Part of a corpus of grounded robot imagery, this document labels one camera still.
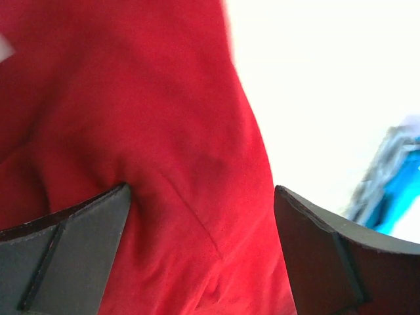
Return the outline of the folded blue t shirt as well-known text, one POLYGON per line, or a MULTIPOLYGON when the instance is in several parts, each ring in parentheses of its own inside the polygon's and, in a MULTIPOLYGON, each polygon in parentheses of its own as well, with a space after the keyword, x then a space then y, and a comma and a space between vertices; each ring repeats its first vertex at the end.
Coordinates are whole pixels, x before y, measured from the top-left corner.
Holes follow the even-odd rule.
POLYGON ((419 151, 410 152, 397 174, 385 185, 384 195, 365 227, 391 235, 397 222, 419 197, 419 151))

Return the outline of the folded grey-blue t shirt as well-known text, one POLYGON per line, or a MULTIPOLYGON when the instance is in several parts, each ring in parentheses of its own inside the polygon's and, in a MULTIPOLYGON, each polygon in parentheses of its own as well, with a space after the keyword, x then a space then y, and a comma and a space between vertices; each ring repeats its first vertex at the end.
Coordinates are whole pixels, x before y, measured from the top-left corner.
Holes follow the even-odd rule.
POLYGON ((380 143, 346 210, 346 218, 364 225, 385 195, 385 186, 399 172, 409 153, 419 149, 414 125, 391 127, 380 143))

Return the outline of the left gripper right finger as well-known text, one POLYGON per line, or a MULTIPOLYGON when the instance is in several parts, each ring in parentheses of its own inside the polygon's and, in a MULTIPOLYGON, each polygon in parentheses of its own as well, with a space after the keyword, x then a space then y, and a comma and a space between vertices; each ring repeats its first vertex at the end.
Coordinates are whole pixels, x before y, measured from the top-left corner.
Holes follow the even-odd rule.
POLYGON ((418 314, 419 244, 277 186, 274 212, 298 314, 418 314))

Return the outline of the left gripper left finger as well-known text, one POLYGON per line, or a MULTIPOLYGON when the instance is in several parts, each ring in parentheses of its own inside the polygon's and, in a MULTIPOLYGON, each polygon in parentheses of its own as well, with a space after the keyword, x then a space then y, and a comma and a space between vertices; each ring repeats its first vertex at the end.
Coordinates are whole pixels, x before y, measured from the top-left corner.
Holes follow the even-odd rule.
POLYGON ((1 231, 2 314, 97 314, 131 205, 122 184, 1 231))

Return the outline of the red t shirt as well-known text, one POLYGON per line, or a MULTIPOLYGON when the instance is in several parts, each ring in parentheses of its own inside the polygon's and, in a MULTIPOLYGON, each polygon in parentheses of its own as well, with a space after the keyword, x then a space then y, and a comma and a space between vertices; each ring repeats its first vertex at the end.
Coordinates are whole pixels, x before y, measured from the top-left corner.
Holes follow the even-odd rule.
POLYGON ((1 228, 125 182, 101 314, 294 314, 222 1, 2 1, 1 228))

